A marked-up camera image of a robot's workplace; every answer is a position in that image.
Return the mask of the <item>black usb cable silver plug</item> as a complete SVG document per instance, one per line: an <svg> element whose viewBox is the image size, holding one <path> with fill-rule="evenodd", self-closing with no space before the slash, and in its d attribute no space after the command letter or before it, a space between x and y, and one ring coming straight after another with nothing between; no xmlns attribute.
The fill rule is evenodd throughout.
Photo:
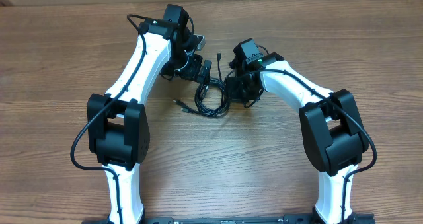
<svg viewBox="0 0 423 224"><path fill-rule="evenodd" d="M221 76L221 71L220 71L220 60L221 60L221 54L220 53L217 53L217 66L218 66L218 73L219 73L219 79L221 80L222 79L222 76ZM196 114L194 111L195 111L195 109L193 109L193 108L190 108L188 105L186 105L185 103L183 103L182 101L180 101L180 100L177 100L177 99L174 99L173 100L173 102L174 103L176 103L177 105L179 105L180 107L181 107L181 110L183 111L183 112L186 112L186 113L194 113L194 114Z"/></svg>

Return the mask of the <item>black usb cable white plug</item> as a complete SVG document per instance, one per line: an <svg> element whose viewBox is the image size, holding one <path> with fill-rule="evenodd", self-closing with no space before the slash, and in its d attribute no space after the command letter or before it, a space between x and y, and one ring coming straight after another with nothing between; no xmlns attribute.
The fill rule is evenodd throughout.
<svg viewBox="0 0 423 224"><path fill-rule="evenodd" d="M212 78L208 84L200 84L194 95L195 113L209 117L222 118L228 113L230 102L227 89L220 79Z"/></svg>

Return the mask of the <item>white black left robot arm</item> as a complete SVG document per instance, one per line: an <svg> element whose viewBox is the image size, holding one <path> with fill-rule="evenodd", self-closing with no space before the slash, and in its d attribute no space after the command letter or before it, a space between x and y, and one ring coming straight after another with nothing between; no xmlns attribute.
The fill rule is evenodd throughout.
<svg viewBox="0 0 423 224"><path fill-rule="evenodd" d="M89 150L99 163L96 170L105 172L108 180L111 210L103 223L143 221L139 169L150 142L145 104L156 78L210 81L210 61L195 53L205 38L194 33L193 20L183 7L168 4L160 19L142 16L136 23L135 18L127 15L137 32L135 50L118 80L104 94L88 99L87 123L70 150L71 162L88 170L75 158L79 140L88 135Z"/></svg>

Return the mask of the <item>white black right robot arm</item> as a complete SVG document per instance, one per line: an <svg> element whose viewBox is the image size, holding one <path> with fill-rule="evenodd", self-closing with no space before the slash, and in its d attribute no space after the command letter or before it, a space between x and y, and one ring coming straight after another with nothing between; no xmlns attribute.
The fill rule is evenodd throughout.
<svg viewBox="0 0 423 224"><path fill-rule="evenodd" d="M253 102L266 91L298 112L305 154L318 172L312 212L285 214L280 223L375 223L374 215L355 213L350 206L362 155L375 147L352 94L316 85L277 53L237 52L229 66L234 70L225 80L230 98Z"/></svg>

